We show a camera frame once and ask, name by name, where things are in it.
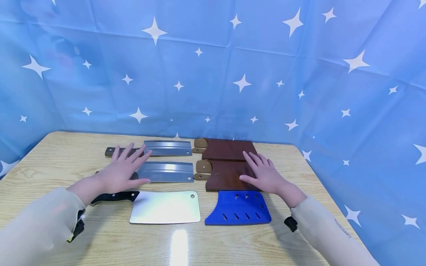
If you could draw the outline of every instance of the person's left hand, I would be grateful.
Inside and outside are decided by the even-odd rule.
[[[152,153],[152,151],[148,151],[142,157],[139,157],[145,150],[146,146],[143,145],[127,157],[133,145],[134,143],[130,143],[120,156],[118,155],[120,146],[117,146],[112,154],[112,162],[94,175],[100,181],[103,193],[113,194],[151,182],[147,178],[130,180],[132,174]]]

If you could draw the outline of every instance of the hand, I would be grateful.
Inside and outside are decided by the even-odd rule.
[[[248,175],[241,175],[240,180],[250,183],[253,186],[272,194],[279,194],[282,187],[290,184],[275,169],[273,162],[263,157],[262,154],[243,152],[244,158],[253,170],[256,178]]]
[[[143,184],[149,183],[147,178],[130,180],[132,174],[148,159],[152,151],[146,152],[142,157],[139,157],[145,150],[145,145],[139,148],[130,157],[130,150],[133,148],[134,143],[130,143],[127,148],[118,156],[120,146],[115,148],[112,154],[111,163],[102,171],[97,173],[96,177],[102,185],[103,193],[117,193],[126,189],[131,189]]]

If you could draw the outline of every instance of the finger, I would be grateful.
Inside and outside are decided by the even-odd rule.
[[[114,152],[112,153],[112,161],[115,162],[118,159],[118,155],[120,154],[120,145],[117,145]]]
[[[145,163],[147,161],[147,159],[151,156],[151,153],[153,151],[149,150],[148,152],[145,152],[145,154],[142,157],[137,158],[132,165],[134,166],[135,169],[139,168],[143,163]]]
[[[130,143],[124,151],[121,153],[120,157],[118,157],[118,161],[124,161],[129,155],[130,150],[133,148],[134,143]]]
[[[263,164],[262,160],[259,157],[257,157],[256,154],[249,152],[249,155],[250,157],[252,157],[253,161],[257,164],[257,166],[261,166]]]
[[[135,188],[137,186],[142,186],[142,185],[148,184],[148,183],[151,183],[151,180],[149,180],[148,178],[129,180],[127,182],[129,189]]]
[[[268,159],[268,163],[269,163],[269,166],[275,168],[275,165],[273,165],[273,162],[271,160]]]
[[[144,152],[146,148],[146,145],[143,145],[141,148],[138,148],[137,151],[135,151],[135,153],[133,153],[128,160],[130,160],[132,163]]]
[[[252,184],[253,186],[256,186],[257,182],[259,181],[258,179],[245,174],[240,175],[240,180]]]
[[[254,169],[257,168],[257,165],[255,164],[255,162],[253,162],[253,160],[250,158],[250,156],[248,156],[248,154],[246,152],[242,152],[242,155],[244,156],[248,165],[250,165],[251,169],[254,171]]]
[[[266,166],[269,165],[268,160],[260,153],[257,154],[257,156],[259,156],[259,158],[262,160],[262,163]]]

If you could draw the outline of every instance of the stainless steel blade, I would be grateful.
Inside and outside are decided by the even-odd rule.
[[[152,183],[192,183],[192,163],[145,162],[137,171],[139,178],[149,178]]]
[[[146,140],[146,151],[152,150],[151,156],[192,156],[191,142],[176,140]]]
[[[141,191],[133,202],[130,223],[196,223],[200,219],[198,195],[194,191]]]

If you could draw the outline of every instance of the wooden table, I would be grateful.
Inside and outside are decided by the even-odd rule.
[[[109,164],[107,146],[125,147],[144,140],[165,140],[106,134],[53,132],[47,135],[19,164],[0,181],[0,228],[31,201],[62,186],[90,176]],[[254,144],[269,157],[290,182],[314,196],[327,207],[340,224],[357,237],[330,195],[317,179],[299,151],[290,145]],[[149,160],[191,162],[191,157],[156,157]],[[64,246],[46,265],[327,265],[296,231],[291,233],[283,221],[290,216],[284,202],[264,193],[272,216],[270,224],[253,226],[205,226],[213,211],[217,193],[205,191],[205,181],[194,183],[147,184],[141,190],[172,192],[196,191],[201,221],[172,225],[129,224],[130,202],[87,207],[85,231]]]

